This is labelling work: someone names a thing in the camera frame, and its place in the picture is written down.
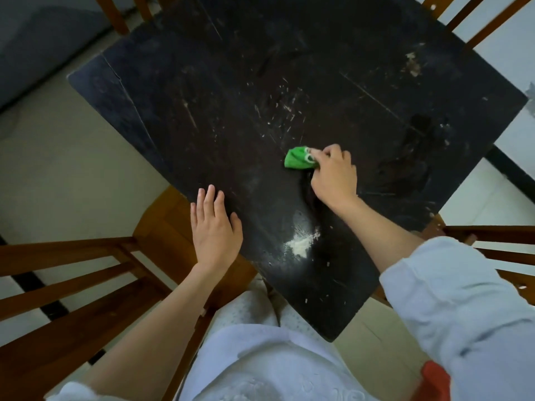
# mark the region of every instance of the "shirt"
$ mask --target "shirt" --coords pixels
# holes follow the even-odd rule
[[[448,237],[424,242],[380,276],[420,347],[451,376],[451,399],[531,399],[535,311],[478,250]],[[68,383],[50,401],[94,401]],[[180,401],[374,400],[325,346],[284,328],[224,328],[199,350]]]

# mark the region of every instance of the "table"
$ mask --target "table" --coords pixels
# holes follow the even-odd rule
[[[179,0],[69,81],[189,200],[222,189],[241,253],[329,341],[379,274],[286,151],[340,143],[358,194],[422,230],[526,102],[414,0]]]

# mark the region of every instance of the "white sleeve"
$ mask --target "white sleeve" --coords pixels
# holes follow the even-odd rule
[[[47,401],[125,401],[112,396],[99,396],[95,391],[81,383],[71,381],[65,384],[56,395],[47,398]]]
[[[535,392],[535,310],[478,250],[448,237],[387,269],[386,297],[459,399],[529,399]]]

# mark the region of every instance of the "white crumb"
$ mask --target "white crumb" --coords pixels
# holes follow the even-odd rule
[[[284,246],[286,249],[291,249],[294,256],[300,256],[304,259],[307,258],[307,251],[312,246],[312,243],[319,238],[319,229],[316,228],[313,234],[307,234],[301,229],[294,231],[294,238],[286,242]]]

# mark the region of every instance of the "table top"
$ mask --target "table top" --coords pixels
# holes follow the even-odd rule
[[[526,102],[414,0],[179,0],[69,81],[189,200],[222,189],[241,253],[330,341],[379,274],[286,151],[341,144],[358,194],[422,230]]]

